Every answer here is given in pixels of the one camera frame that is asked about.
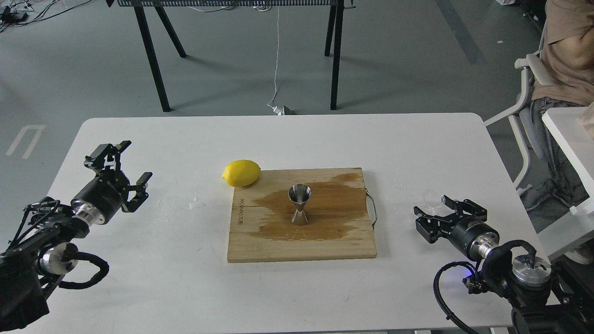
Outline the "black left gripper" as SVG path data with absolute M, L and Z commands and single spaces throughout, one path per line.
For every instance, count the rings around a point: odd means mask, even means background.
M 74 217 L 87 225 L 105 225 L 117 211 L 135 212 L 148 199 L 147 182 L 153 173 L 143 173 L 130 185 L 121 170 L 121 153 L 131 144 L 129 140 L 100 144 L 85 157 L 84 166 L 95 171 L 95 178 L 72 199 Z

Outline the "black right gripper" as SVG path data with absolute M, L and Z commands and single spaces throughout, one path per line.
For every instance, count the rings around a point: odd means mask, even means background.
M 486 224 L 487 210 L 470 199 L 460 201 L 443 195 L 442 202 L 454 212 L 439 216 L 427 214 L 420 207 L 413 208 L 418 233 L 430 244 L 448 238 L 471 261 L 486 259 L 499 246 L 499 233 Z

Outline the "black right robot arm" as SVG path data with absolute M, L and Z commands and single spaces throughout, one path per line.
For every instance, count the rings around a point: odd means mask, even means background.
M 451 262 L 433 279 L 433 294 L 446 318 L 461 330 L 475 330 L 447 306 L 440 291 L 444 271 L 457 266 L 469 270 L 462 282 L 469 294 L 492 292 L 512 306 L 511 319 L 518 334 L 591 334 L 593 294 L 561 264 L 549 264 L 524 240 L 499 243 L 499 233 L 487 224 L 487 210 L 470 199 L 443 195 L 452 210 L 447 216 L 425 213 L 418 206 L 416 230 L 433 244 L 447 239 L 466 261 Z

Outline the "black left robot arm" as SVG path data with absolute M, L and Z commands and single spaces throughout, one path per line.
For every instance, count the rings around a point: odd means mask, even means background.
M 110 270 L 102 258 L 82 252 L 72 242 L 93 225 L 104 225 L 117 211 L 135 212 L 146 199 L 152 173 L 131 184 L 121 169 L 121 154 L 131 145 L 101 144 L 85 158 L 95 177 L 62 204 L 49 196 L 24 208 L 22 221 L 1 254 L 1 330 L 25 328 L 49 313 L 47 299 L 56 288 L 87 289 Z

